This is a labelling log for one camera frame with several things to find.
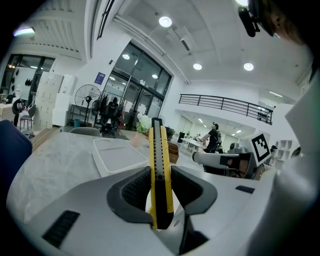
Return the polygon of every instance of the fluorescent light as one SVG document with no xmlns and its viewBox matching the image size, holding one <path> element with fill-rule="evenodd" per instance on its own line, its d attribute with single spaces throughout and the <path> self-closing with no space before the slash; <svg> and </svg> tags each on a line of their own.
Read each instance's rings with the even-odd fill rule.
<svg viewBox="0 0 320 256">
<path fill-rule="evenodd" d="M 244 69 L 245 69 L 246 71 L 252 71 L 252 70 L 254 70 L 254 65 L 253 65 L 252 63 L 246 63 L 246 64 L 243 65 L 243 67 L 244 67 Z"/>
<path fill-rule="evenodd" d="M 248 0 L 235 0 L 241 6 L 248 6 Z"/>
<path fill-rule="evenodd" d="M 163 16 L 159 19 L 159 23 L 162 27 L 169 28 L 172 24 L 172 20 L 167 16 Z"/>
<path fill-rule="evenodd" d="M 195 70 L 201 70 L 201 69 L 202 69 L 202 65 L 199 64 L 199 63 L 195 63 L 195 64 L 193 64 L 193 68 L 194 68 Z"/>
<path fill-rule="evenodd" d="M 32 28 L 22 28 L 14 32 L 13 35 L 16 37 L 24 34 L 34 34 L 34 33 L 35 31 Z"/>
<path fill-rule="evenodd" d="M 122 58 L 124 58 L 125 60 L 129 60 L 130 56 L 128 54 L 122 54 Z"/>
<path fill-rule="evenodd" d="M 279 97 L 281 97 L 281 98 L 282 98 L 282 96 L 281 96 L 281 95 L 276 94 L 276 93 L 274 93 L 274 92 L 272 92 L 272 91 L 269 91 L 269 93 L 274 94 L 275 96 L 279 96 Z"/>
</svg>

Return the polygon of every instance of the wooden box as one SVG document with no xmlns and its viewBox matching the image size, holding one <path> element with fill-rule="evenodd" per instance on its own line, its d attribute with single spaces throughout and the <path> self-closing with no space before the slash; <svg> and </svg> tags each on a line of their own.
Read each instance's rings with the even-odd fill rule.
<svg viewBox="0 0 320 256">
<path fill-rule="evenodd" d="M 168 142 L 168 151 L 170 163 L 176 164 L 179 158 L 178 146 Z"/>
</svg>

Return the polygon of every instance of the black metal railing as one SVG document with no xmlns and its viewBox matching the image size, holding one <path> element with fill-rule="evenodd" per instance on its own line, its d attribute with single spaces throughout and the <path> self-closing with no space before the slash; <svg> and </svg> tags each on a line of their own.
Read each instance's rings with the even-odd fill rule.
<svg viewBox="0 0 320 256">
<path fill-rule="evenodd" d="M 180 94 L 179 104 L 196 105 L 230 111 L 272 125 L 273 111 L 271 109 L 243 100 L 211 95 Z"/>
</svg>

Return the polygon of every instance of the purple sign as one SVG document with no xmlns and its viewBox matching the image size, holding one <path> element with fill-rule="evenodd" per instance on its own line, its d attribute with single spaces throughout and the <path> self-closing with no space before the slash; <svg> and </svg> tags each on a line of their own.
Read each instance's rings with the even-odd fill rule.
<svg viewBox="0 0 320 256">
<path fill-rule="evenodd" d="M 102 82 L 105 79 L 105 76 L 106 76 L 105 74 L 102 74 L 99 72 L 98 75 L 96 76 L 94 83 L 102 85 Z"/>
</svg>

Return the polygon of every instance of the black shirt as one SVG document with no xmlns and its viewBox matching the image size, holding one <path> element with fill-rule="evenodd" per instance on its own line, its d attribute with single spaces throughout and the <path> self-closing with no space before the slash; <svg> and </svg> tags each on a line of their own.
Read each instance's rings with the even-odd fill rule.
<svg viewBox="0 0 320 256">
<path fill-rule="evenodd" d="M 212 129 L 208 134 L 211 136 L 209 138 L 209 145 L 207 149 L 214 149 L 218 141 L 218 132 L 217 130 Z"/>
</svg>

